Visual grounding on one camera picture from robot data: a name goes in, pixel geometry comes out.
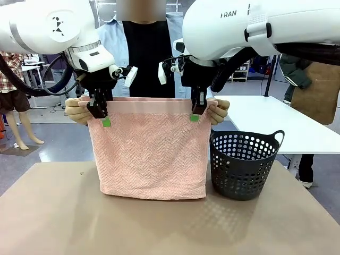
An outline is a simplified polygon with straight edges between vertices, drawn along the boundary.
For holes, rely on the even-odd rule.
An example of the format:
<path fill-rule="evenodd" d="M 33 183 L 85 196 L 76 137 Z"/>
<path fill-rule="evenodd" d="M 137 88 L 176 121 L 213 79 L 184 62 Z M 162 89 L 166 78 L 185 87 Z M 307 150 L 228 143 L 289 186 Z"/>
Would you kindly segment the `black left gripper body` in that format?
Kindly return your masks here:
<path fill-rule="evenodd" d="M 104 89 L 111 93 L 117 84 L 117 76 L 112 75 L 108 67 L 92 73 L 80 70 L 79 77 L 83 74 L 85 77 L 80 84 L 86 93 L 93 93 L 95 89 Z"/>

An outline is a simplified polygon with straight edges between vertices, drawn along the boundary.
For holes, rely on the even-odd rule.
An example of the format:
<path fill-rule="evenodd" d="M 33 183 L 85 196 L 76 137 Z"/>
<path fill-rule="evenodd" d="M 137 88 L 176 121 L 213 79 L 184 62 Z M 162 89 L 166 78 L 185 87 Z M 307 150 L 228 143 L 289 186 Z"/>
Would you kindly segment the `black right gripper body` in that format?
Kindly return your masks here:
<path fill-rule="evenodd" d="M 183 87 L 207 89 L 214 78 L 214 63 L 186 57 L 181 75 Z"/>

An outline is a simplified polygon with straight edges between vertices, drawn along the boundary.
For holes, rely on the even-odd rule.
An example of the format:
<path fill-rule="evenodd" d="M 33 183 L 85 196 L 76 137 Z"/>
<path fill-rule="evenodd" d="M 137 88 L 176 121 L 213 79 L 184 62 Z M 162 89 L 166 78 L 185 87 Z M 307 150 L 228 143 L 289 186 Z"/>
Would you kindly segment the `person's right hand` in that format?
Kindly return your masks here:
<path fill-rule="evenodd" d="M 80 98 L 69 98 L 65 101 L 65 114 L 74 122 L 87 125 L 92 118 L 91 113 L 85 106 L 79 106 Z"/>

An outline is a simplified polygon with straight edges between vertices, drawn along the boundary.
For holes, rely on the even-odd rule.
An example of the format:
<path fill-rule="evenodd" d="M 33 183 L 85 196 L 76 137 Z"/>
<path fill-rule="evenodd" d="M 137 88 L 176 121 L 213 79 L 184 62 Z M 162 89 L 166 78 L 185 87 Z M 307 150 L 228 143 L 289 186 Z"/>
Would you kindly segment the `person's left hand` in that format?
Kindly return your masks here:
<path fill-rule="evenodd" d="M 215 98 L 209 98 L 208 100 L 217 102 L 217 105 L 210 105 L 207 109 L 211 124 L 218 125 L 219 123 L 223 123 L 224 118 L 228 115 L 230 102 Z"/>

